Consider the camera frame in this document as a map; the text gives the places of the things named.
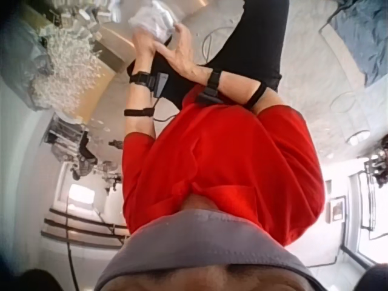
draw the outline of hand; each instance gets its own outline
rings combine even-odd
[[[192,34],[183,24],[175,24],[179,32],[178,46],[175,50],[169,50],[160,42],[154,42],[156,50],[166,58],[171,67],[181,76],[187,78],[195,64],[193,62]]]
[[[142,28],[137,28],[133,32],[133,45],[136,50],[136,58],[153,58],[155,55],[155,46],[153,44],[153,35]]]

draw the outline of window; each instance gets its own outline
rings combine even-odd
[[[366,173],[359,174],[359,182],[362,222],[358,251],[376,263],[388,263],[388,185],[379,189]]]
[[[84,186],[73,184],[69,190],[69,198],[77,202],[93,204],[95,192]]]

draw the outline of gray cap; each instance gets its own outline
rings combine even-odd
[[[254,264],[291,270],[325,288],[308,268],[252,222],[221,212],[185,210],[137,230],[101,274],[96,291],[124,275],[151,270]]]

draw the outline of red t-shirt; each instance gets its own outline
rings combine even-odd
[[[190,194],[257,224],[282,245],[319,217],[324,183],[309,131],[294,109],[258,116],[239,105],[202,107],[196,86],[153,139],[131,133],[122,157],[124,217],[131,233],[176,213]]]

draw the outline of black pants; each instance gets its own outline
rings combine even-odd
[[[286,32],[289,0],[244,0],[244,13],[224,47],[209,63],[209,68],[263,81],[278,89],[281,79],[280,58]],[[132,73],[134,62],[128,67]],[[152,74],[169,74],[162,96],[182,108],[182,100],[195,85],[183,78],[166,59],[156,53]]]

